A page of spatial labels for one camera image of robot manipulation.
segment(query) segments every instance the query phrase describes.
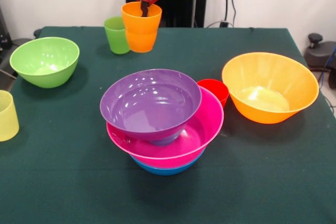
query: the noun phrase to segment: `orange cup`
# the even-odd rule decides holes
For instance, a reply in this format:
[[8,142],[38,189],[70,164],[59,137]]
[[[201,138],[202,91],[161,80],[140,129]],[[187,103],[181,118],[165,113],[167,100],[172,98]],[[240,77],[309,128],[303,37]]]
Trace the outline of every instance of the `orange cup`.
[[140,1],[124,4],[121,7],[122,20],[130,49],[134,52],[149,52],[158,34],[162,9],[152,4],[148,8],[148,16],[141,17],[140,4]]

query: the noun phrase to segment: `table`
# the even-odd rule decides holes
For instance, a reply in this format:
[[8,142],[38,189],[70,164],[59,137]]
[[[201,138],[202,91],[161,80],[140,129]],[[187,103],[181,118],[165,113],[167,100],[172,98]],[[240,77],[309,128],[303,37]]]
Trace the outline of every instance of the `table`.
[[169,68],[220,79],[250,51],[303,62],[286,29],[160,28],[154,49],[115,56],[102,27],[45,27],[80,47],[70,80],[12,94],[20,132],[0,144],[0,223],[336,223],[336,121],[322,95],[283,123],[257,124],[232,101],[220,135],[189,170],[152,175],[110,141],[100,98],[119,78]]

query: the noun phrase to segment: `bowl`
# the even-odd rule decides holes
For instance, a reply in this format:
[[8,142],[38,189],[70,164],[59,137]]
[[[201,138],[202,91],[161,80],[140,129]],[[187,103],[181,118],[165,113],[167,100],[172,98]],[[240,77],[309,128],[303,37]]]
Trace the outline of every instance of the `bowl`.
[[166,145],[179,136],[201,99],[191,77],[175,70],[151,69],[114,83],[103,95],[100,111],[127,136]]
[[210,91],[200,87],[202,103],[178,138],[166,146],[130,138],[107,123],[112,142],[138,161],[156,168],[176,168],[196,159],[217,136],[224,120],[221,103]]
[[10,58],[11,67],[23,79],[41,88],[54,88],[73,74],[79,48],[69,39],[46,37],[23,44]]
[[258,123],[282,122],[312,105],[319,94],[318,82],[308,68],[268,52],[231,59],[222,78],[238,111]]
[[177,167],[177,168],[156,168],[153,166],[146,165],[144,163],[141,163],[139,160],[137,160],[135,157],[131,156],[131,158],[143,169],[145,169],[147,172],[150,172],[155,175],[160,175],[160,176],[172,176],[176,175],[178,173],[184,172],[187,170],[189,167],[191,167],[193,164],[196,163],[196,161],[200,158],[200,156],[204,153],[204,150],[199,154],[199,156],[191,161],[190,163]]

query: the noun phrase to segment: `green bowl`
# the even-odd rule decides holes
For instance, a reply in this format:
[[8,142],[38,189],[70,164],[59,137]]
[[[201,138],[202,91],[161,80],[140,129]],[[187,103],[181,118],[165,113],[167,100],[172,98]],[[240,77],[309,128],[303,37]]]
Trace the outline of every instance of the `green bowl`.
[[54,88],[73,74],[79,47],[69,39],[46,37],[23,44],[10,58],[11,67],[23,79],[41,88]]

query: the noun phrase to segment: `stacked bowls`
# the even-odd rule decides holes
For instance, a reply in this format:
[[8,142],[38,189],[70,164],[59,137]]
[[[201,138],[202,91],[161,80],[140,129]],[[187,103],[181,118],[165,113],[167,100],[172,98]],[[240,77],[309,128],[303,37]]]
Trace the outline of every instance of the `stacked bowls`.
[[222,127],[221,103],[184,73],[151,69],[114,83],[100,111],[113,143],[145,170],[174,175],[204,152]]

